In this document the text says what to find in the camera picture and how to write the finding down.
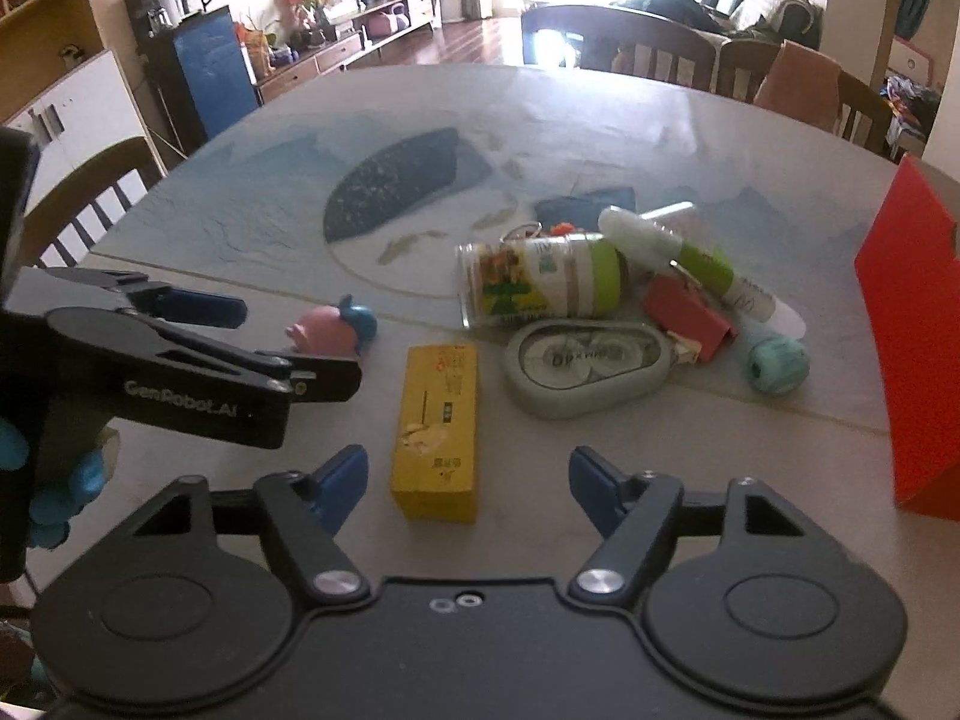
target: wooden chair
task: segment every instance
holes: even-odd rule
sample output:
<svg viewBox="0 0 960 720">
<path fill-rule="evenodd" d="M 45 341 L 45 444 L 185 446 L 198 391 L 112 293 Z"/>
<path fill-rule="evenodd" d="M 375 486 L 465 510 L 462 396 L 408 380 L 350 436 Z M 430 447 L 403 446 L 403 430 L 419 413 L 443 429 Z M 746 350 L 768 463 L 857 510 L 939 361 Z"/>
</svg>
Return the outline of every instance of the wooden chair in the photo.
<svg viewBox="0 0 960 720">
<path fill-rule="evenodd" d="M 584 55 L 599 42 L 615 46 L 650 47 L 650 61 L 642 76 L 647 79 L 656 78 L 659 52 L 671 57 L 667 83 L 677 83 L 680 60 L 689 60 L 694 66 L 691 87 L 703 92 L 708 92 L 710 88 L 716 62 L 714 47 L 692 29 L 661 16 L 601 5 L 544 5 L 524 13 L 520 17 L 520 29 L 523 32 L 524 64 L 536 64 L 534 35 L 542 29 L 552 29 L 581 35 L 584 38 Z M 632 66 L 632 57 L 630 65 L 628 70 L 637 74 L 637 69 Z"/>
<path fill-rule="evenodd" d="M 154 153 L 144 138 L 130 138 L 116 143 L 80 165 L 51 189 L 34 210 L 27 213 L 17 252 L 18 263 L 42 267 L 41 255 L 49 247 L 54 247 L 67 266 L 75 266 L 77 258 L 59 240 L 59 236 L 72 227 L 86 250 L 91 250 L 95 241 L 80 222 L 80 214 L 88 208 L 92 209 L 99 225 L 104 231 L 109 230 L 115 220 L 110 218 L 98 199 L 105 191 L 113 189 L 126 214 L 133 204 L 118 182 L 134 171 L 147 189 L 155 186 L 163 177 Z"/>
<path fill-rule="evenodd" d="M 853 142 L 861 125 L 866 119 L 870 119 L 870 129 L 867 130 L 867 140 L 863 146 L 867 151 L 883 156 L 887 130 L 894 118 L 893 109 L 879 93 L 849 73 L 842 71 L 838 87 L 840 110 L 837 112 L 837 134 L 845 141 Z"/>
<path fill-rule="evenodd" d="M 767 77 L 781 47 L 762 40 L 731 40 L 720 47 L 717 70 L 717 94 L 731 100 L 734 95 L 736 72 L 746 71 L 747 90 L 743 103 L 754 101 L 760 84 Z"/>
</svg>

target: label on jar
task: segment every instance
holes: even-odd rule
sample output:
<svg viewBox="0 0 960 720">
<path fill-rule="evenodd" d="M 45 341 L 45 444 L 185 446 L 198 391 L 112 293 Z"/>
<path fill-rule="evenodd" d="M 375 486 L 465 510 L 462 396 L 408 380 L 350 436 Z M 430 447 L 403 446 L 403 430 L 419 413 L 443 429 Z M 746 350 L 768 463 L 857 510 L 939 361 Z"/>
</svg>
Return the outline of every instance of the label on jar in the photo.
<svg viewBox="0 0 960 720">
<path fill-rule="evenodd" d="M 480 313 L 502 323 L 567 316 L 568 253 L 564 238 L 480 248 L 475 262 Z"/>
<path fill-rule="evenodd" d="M 738 276 L 729 265 L 713 258 L 707 252 L 684 243 L 677 256 L 677 263 L 709 293 L 757 322 L 766 322 L 774 316 L 776 298 L 771 293 L 750 279 Z"/>
</svg>

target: hand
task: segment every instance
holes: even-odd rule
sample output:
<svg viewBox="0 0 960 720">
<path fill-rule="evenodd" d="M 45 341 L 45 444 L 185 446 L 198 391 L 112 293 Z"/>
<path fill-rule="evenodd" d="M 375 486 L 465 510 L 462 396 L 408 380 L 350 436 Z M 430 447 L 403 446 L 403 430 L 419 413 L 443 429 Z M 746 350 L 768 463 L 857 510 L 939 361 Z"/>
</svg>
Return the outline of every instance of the hand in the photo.
<svg viewBox="0 0 960 720">
<path fill-rule="evenodd" d="M 16 427 L 0 418 L 0 471 L 22 469 L 30 446 Z M 81 457 L 65 482 L 37 490 L 30 502 L 30 546 L 53 549 L 70 535 L 70 518 L 102 493 L 104 457 L 95 449 Z"/>
</svg>

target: door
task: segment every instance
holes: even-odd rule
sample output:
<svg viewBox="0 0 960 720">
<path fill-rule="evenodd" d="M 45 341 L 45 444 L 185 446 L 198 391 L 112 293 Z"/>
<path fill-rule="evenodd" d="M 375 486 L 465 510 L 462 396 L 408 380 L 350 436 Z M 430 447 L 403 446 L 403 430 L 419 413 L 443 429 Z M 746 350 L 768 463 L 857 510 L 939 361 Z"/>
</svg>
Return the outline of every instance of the door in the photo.
<svg viewBox="0 0 960 720">
<path fill-rule="evenodd" d="M 27 211 L 32 210 L 61 180 L 70 175 L 73 165 L 64 149 L 64 144 L 53 137 L 50 122 L 40 113 L 40 108 L 31 107 L 16 119 L 7 122 L 8 127 L 30 133 L 40 144 L 40 165 L 34 186 L 27 200 Z"/>
<path fill-rule="evenodd" d="M 112 52 L 90 59 L 40 98 L 51 134 L 83 165 L 127 138 L 146 137 Z"/>
</svg>

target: yellow box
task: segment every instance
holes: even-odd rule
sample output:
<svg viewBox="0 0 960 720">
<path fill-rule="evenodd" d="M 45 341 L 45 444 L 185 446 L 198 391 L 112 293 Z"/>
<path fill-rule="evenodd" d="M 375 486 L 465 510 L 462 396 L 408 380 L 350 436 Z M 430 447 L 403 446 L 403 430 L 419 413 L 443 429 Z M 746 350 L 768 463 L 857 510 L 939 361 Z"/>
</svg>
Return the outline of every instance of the yellow box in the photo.
<svg viewBox="0 0 960 720">
<path fill-rule="evenodd" d="M 407 517 L 474 522 L 477 350 L 412 346 L 390 490 Z"/>
</svg>

